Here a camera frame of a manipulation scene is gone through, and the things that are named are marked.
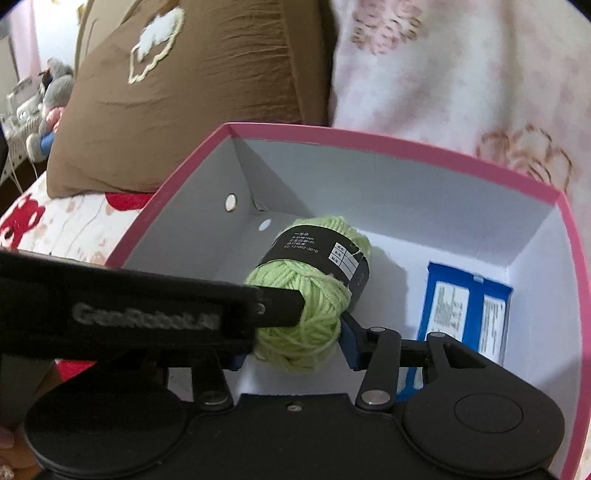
yarn ball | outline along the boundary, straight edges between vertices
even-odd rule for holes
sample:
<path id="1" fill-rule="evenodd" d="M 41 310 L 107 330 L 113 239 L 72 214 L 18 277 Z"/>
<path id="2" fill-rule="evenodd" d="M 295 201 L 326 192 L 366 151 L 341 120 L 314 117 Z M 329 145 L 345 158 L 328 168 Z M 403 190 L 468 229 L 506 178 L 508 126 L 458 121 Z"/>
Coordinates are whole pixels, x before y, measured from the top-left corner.
<path id="1" fill-rule="evenodd" d="M 297 225 L 330 228 L 350 239 L 369 259 L 369 240 L 342 217 L 298 220 L 291 227 Z M 246 283 L 299 290 L 306 301 L 297 326 L 258 329 L 256 357 L 290 372 L 310 372 L 321 365 L 339 339 L 340 315 L 351 300 L 349 289 L 331 275 L 294 260 L 261 265 L 253 270 Z"/>

blue and white packet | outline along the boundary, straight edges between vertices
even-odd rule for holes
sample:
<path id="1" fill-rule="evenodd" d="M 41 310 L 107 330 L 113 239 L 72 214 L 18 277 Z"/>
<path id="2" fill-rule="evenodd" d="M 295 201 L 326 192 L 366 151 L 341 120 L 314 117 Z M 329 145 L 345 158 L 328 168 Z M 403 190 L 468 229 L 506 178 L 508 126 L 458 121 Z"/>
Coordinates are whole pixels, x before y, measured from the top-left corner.
<path id="1" fill-rule="evenodd" d="M 513 288 L 447 265 L 429 263 L 428 270 L 417 340 L 443 332 L 500 363 Z M 421 369 L 409 368 L 397 400 L 409 399 L 422 386 Z"/>

stuffed animal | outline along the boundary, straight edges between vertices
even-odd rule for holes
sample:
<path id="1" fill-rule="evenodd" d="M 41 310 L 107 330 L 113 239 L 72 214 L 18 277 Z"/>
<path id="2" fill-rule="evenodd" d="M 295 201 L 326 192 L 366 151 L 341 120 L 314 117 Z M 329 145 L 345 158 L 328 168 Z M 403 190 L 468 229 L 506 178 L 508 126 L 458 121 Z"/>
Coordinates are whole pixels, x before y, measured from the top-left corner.
<path id="1" fill-rule="evenodd" d="M 47 66 L 51 83 L 43 96 L 39 132 L 27 138 L 27 154 L 33 163 L 41 163 L 49 157 L 61 116 L 74 88 L 74 72 L 71 67 L 54 58 L 47 61 Z"/>

box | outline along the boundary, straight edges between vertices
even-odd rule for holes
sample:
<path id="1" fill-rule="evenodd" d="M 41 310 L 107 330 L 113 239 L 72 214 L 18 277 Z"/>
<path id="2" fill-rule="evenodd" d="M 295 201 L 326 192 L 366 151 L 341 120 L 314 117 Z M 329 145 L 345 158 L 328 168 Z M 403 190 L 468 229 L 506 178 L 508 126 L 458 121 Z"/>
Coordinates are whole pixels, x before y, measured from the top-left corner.
<path id="1" fill-rule="evenodd" d="M 343 215 L 374 246 L 353 315 L 415 338 L 430 261 L 514 288 L 504 367 L 553 398 L 566 435 L 551 471 L 572 479 L 591 405 L 591 304 L 564 195 L 461 154 L 322 127 L 226 124 L 147 204 L 107 264 L 242 283 L 295 219 Z M 355 395 L 341 351 L 307 375 L 249 357 L 235 395 Z"/>

curtain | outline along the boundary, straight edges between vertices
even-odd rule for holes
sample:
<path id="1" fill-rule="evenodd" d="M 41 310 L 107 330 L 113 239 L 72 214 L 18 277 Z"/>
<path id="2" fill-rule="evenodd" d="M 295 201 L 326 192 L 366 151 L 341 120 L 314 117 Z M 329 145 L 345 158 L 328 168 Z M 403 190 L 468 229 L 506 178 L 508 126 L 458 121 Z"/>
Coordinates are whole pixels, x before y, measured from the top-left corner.
<path id="1" fill-rule="evenodd" d="M 35 80 L 41 71 L 41 62 L 37 45 L 33 0 L 22 0 L 10 12 L 9 20 L 18 77 L 23 79 L 31 76 Z"/>

